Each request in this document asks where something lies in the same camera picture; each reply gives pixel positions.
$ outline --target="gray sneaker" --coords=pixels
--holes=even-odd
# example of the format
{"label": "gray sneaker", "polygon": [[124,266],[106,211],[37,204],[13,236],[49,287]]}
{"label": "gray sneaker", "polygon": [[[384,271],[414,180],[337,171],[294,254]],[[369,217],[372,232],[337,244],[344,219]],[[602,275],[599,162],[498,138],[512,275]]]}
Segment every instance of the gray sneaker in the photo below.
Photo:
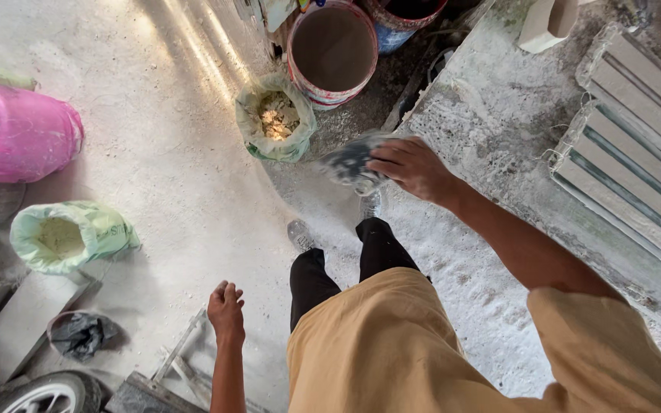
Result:
{"label": "gray sneaker", "polygon": [[369,196],[362,196],[358,205],[359,222],[368,218],[381,217],[381,192],[376,190]]}
{"label": "gray sneaker", "polygon": [[316,248],[315,239],[310,235],[308,226],[303,220],[294,220],[287,224],[287,237],[301,254]]}

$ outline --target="tan shirt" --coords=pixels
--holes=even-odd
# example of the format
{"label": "tan shirt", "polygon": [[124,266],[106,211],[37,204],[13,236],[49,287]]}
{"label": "tan shirt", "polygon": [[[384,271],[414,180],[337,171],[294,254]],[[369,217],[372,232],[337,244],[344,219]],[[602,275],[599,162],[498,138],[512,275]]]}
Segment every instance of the tan shirt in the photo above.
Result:
{"label": "tan shirt", "polygon": [[433,286],[392,268],[300,319],[289,411],[661,412],[661,352],[634,309],[552,288],[527,306],[557,380],[542,399],[497,391],[466,361]]}

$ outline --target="hand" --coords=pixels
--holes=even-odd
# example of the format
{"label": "hand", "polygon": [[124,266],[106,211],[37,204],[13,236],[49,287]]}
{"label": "hand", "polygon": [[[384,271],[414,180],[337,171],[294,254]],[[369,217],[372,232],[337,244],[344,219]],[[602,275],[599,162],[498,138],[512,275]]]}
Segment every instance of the hand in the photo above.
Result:
{"label": "hand", "polygon": [[238,345],[244,343],[244,315],[241,308],[244,300],[239,298],[244,294],[236,289],[232,282],[221,281],[208,300],[208,319],[216,331],[216,342],[221,345]]}
{"label": "hand", "polygon": [[387,140],[371,155],[374,159],[366,163],[367,168],[388,176],[423,201],[440,205],[455,191],[457,178],[417,136]]}

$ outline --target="wheel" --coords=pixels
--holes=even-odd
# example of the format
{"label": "wheel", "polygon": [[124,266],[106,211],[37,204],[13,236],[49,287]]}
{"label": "wheel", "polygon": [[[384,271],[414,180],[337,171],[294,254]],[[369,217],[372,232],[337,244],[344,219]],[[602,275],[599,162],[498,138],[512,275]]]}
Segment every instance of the wheel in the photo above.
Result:
{"label": "wheel", "polygon": [[0,405],[0,413],[98,413],[98,381],[77,371],[42,376],[14,390]]}

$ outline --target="wheel rim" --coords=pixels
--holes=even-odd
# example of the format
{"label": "wheel rim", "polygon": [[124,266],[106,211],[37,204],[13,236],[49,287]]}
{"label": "wheel rim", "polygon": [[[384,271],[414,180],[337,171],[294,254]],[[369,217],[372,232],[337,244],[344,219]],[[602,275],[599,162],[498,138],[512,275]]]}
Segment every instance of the wheel rim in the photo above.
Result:
{"label": "wheel rim", "polygon": [[32,389],[2,413],[77,413],[76,392],[62,383],[50,383]]}

